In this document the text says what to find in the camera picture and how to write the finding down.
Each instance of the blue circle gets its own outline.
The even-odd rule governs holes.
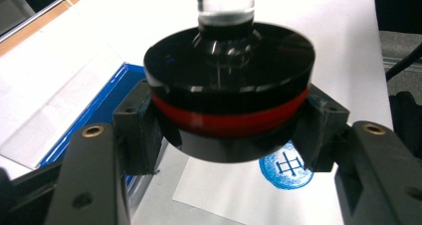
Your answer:
[[[265,178],[280,189],[297,189],[307,185],[314,174],[304,169],[304,161],[291,142],[279,151],[259,160]]]

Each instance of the red band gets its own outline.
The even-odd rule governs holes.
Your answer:
[[[179,127],[201,134],[233,137],[258,134],[283,124],[292,118],[309,90],[306,88],[294,99],[269,110],[229,115],[186,111],[166,103],[153,91],[151,95],[161,112]]]

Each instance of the table surface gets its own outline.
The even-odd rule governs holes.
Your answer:
[[[0,125],[8,129],[0,136],[0,166],[11,177],[37,167],[122,62],[142,65],[150,45],[197,25],[196,0],[74,1],[0,58],[0,75],[8,77],[0,77]],[[392,127],[373,0],[256,0],[255,18],[313,43],[312,82],[350,110],[350,123]],[[236,224],[171,200],[187,160],[167,149],[133,224]]]

